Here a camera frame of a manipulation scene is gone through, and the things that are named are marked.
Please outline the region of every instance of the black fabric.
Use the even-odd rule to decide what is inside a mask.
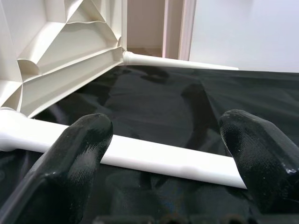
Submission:
[[[100,112],[112,120],[117,135],[229,156],[218,120],[230,109],[246,110],[273,122],[299,145],[298,86],[299,76],[292,73],[120,66],[36,119],[70,125],[83,115]],[[39,155],[9,154],[19,155],[14,163],[26,169],[32,163],[25,163],[24,158],[34,161]],[[0,153],[0,170],[7,167],[2,162],[6,155]],[[0,192],[0,203],[24,175],[20,166],[10,170],[12,180],[6,177],[0,182],[7,189]],[[101,165],[81,223],[92,223],[98,215],[158,219],[168,213],[221,218],[259,212],[246,190]]]

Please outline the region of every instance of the white plastic rod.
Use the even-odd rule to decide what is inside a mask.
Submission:
[[[229,67],[223,65],[189,62],[189,61],[162,58],[162,57],[138,55],[130,51],[125,51],[123,53],[123,63],[124,65],[151,65],[151,66],[166,66],[166,67],[180,67],[180,68],[193,68],[193,69],[239,70],[236,67]]]
[[[0,150],[46,152],[68,126],[29,119],[9,108],[0,110]],[[102,164],[222,184],[245,189],[234,159],[113,135]]]

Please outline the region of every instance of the white plastic bar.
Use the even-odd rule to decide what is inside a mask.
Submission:
[[[46,152],[68,126],[29,119],[9,108],[0,110],[0,150]],[[245,189],[234,159],[114,135],[102,164],[222,184]]]
[[[239,70],[235,67],[228,67],[216,64],[207,64],[199,62],[189,62],[176,59],[153,57],[146,55],[134,54],[130,51],[123,53],[124,65],[151,65],[151,66],[166,66],[166,67],[180,67],[193,69],[220,69],[220,70]]]

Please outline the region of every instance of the black gloved finger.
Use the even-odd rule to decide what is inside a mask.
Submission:
[[[6,201],[0,223],[78,223],[112,135],[104,114],[86,115],[69,126]]]
[[[299,211],[299,148],[273,123],[241,110],[220,118],[222,140],[262,212]]]

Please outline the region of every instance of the wrinkled black fabric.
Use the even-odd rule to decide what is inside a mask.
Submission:
[[[100,112],[112,120],[117,135],[228,156],[218,120],[230,109],[273,122],[299,145],[298,86],[299,76],[292,73],[120,66],[36,119],[70,125]],[[20,150],[9,155],[15,168],[8,169],[7,153],[0,153],[0,170],[9,170],[0,182],[0,203],[39,156]],[[259,212],[246,190],[101,165],[82,223],[97,215],[167,213],[249,217]]]

